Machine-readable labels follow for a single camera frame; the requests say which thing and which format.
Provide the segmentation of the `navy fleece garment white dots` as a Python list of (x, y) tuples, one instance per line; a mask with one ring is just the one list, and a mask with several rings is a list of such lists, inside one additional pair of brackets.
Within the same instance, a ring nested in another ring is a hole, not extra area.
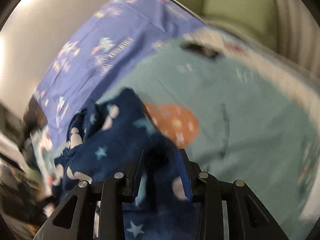
[(52, 193), (64, 198), (85, 180), (98, 183), (137, 163), (133, 202), (122, 204), (126, 239), (195, 239), (200, 208), (176, 145), (149, 120), (129, 88), (115, 98), (89, 103), (73, 116), (66, 146), (54, 161)]

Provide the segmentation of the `teal bed sheet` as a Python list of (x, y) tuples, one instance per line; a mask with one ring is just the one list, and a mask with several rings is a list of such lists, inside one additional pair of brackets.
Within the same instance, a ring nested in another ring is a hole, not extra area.
[[(180, 48), (187, 42), (221, 55), (212, 60), (189, 53)], [(201, 168), (224, 181), (248, 182), (289, 239), (305, 239), (311, 232), (319, 219), (319, 198), (313, 195), (319, 92), (288, 64), (228, 33), (198, 28), (156, 43), (73, 116), (125, 88), (138, 95), (153, 126)], [(44, 122), (49, 132), (46, 116)], [(56, 140), (49, 132), (52, 148), (42, 172), (53, 182), (69, 124)]]

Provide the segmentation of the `black patterned sock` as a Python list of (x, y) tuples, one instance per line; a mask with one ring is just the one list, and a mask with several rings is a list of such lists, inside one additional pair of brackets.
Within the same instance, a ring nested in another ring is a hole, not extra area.
[(180, 45), (180, 48), (193, 54), (201, 55), (202, 57), (206, 57), (208, 59), (215, 59), (219, 55), (221, 55), (219, 52), (215, 51), (212, 48), (207, 48), (203, 45), (195, 44), (195, 43), (183, 43)]

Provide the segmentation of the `purple printed duvet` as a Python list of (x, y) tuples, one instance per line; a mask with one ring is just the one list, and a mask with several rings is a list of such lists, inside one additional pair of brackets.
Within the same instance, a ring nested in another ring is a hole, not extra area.
[(65, 43), (35, 90), (53, 140), (154, 45), (203, 26), (174, 0), (110, 0)]

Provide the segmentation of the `green pillow near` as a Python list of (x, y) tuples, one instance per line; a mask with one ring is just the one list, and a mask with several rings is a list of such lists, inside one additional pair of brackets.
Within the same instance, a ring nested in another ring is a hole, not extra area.
[(234, 35), (277, 50), (278, 15), (274, 0), (204, 0), (203, 19)]

